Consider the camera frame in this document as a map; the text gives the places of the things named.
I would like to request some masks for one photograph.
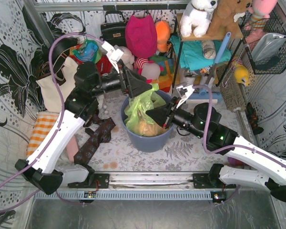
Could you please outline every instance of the teal cloth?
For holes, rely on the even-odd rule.
[[[179,37],[172,36],[170,38],[170,41],[172,42],[174,46],[174,50],[176,54],[178,55],[179,47],[180,47]],[[214,41],[214,44],[215,44],[215,49],[217,53],[221,46],[221,42]],[[231,58],[231,51],[229,51],[226,48],[220,59],[220,63],[229,61],[230,58]],[[190,71],[195,71],[195,70],[208,67],[213,64],[214,64],[214,60],[208,60],[204,58],[202,47],[201,47],[201,41],[183,42],[182,53],[180,56],[181,68],[186,68],[186,69],[189,69]]]

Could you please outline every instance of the blue bucket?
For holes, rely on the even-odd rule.
[[[160,95],[167,103],[170,102],[170,100],[172,99],[169,94],[161,90],[156,91],[156,93]],[[127,118],[127,115],[125,114],[124,110],[128,106],[128,104],[129,104],[129,98],[126,98],[121,108],[121,118],[122,118],[122,125],[126,129],[127,134],[133,146],[137,150],[140,150],[145,153],[152,153],[152,152],[162,149],[164,145],[166,144],[171,132],[173,131],[173,126],[171,126],[171,128],[168,131],[166,131],[164,134],[161,134],[155,137],[144,137],[144,136],[136,135],[130,130],[128,130],[126,125],[124,124],[124,121]]]

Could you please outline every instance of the green plastic bag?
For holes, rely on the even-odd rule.
[[[159,85],[152,84],[153,88],[141,95],[129,99],[129,105],[124,112],[128,116],[124,123],[131,132],[140,136],[157,136],[165,132],[151,117],[145,112],[166,104],[165,100],[155,91],[159,90]]]

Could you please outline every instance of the wooden shelf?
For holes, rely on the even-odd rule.
[[[180,31],[180,20],[181,20],[181,18],[182,18],[182,13],[178,13],[177,14],[177,21],[178,21],[178,29],[179,29],[179,31]],[[209,36],[209,35],[206,34],[206,35],[204,35],[202,37],[195,37],[193,35],[193,31],[192,31],[191,36],[189,36],[189,37],[181,36],[181,41],[183,41],[183,42],[190,42],[190,41],[205,41],[205,40],[223,40],[225,35],[226,35],[225,27],[221,26],[219,28],[219,30],[218,30],[218,33],[216,35],[214,35],[214,36]],[[240,28],[238,28],[236,36],[235,36],[235,39],[241,39],[243,37],[244,36],[243,36]]]

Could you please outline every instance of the black handbag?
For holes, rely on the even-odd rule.
[[[107,23],[106,16],[108,14],[120,14],[123,21]],[[121,11],[108,11],[105,13],[105,22],[101,25],[102,36],[100,37],[104,41],[107,41],[111,45],[126,46],[125,28],[127,21],[125,20]]]

